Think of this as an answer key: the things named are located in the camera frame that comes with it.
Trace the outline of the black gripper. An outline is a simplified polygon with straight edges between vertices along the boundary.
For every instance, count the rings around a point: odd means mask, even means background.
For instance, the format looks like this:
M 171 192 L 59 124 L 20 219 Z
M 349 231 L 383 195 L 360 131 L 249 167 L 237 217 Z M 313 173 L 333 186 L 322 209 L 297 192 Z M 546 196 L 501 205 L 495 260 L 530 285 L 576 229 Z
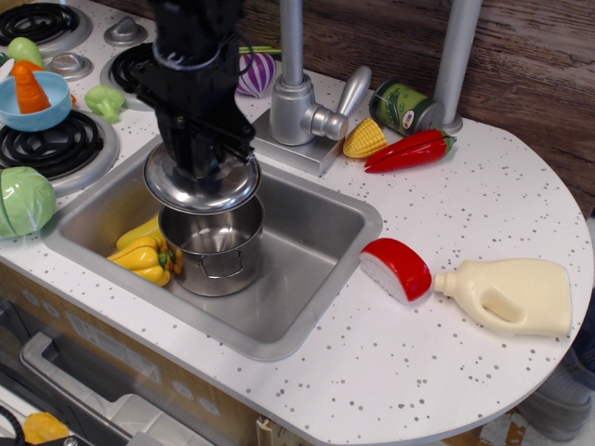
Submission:
M 254 127 L 235 101 L 239 47 L 209 47 L 199 56 L 165 54 L 132 67 L 138 97 L 152 106 L 168 155 L 191 177 L 206 178 L 227 161 L 253 159 Z

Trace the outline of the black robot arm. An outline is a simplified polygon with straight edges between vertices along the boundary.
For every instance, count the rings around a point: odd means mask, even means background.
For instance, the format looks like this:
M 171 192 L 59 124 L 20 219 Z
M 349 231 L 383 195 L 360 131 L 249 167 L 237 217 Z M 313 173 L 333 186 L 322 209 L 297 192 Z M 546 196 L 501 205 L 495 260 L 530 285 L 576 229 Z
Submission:
M 151 106 L 175 164 L 192 177 L 214 174 L 230 156 L 247 162 L 253 126 L 235 101 L 241 70 L 241 1 L 152 1 L 152 59 L 131 72 Z

